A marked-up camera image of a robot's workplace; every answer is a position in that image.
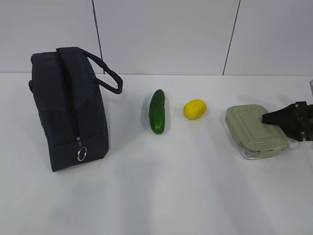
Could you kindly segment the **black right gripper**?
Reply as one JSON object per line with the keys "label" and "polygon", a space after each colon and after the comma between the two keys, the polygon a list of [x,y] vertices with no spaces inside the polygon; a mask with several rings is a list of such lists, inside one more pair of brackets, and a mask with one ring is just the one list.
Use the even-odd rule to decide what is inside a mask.
{"label": "black right gripper", "polygon": [[293,103],[281,110],[263,114],[262,123],[279,125],[287,137],[298,142],[312,141],[313,105],[308,105],[305,101]]}

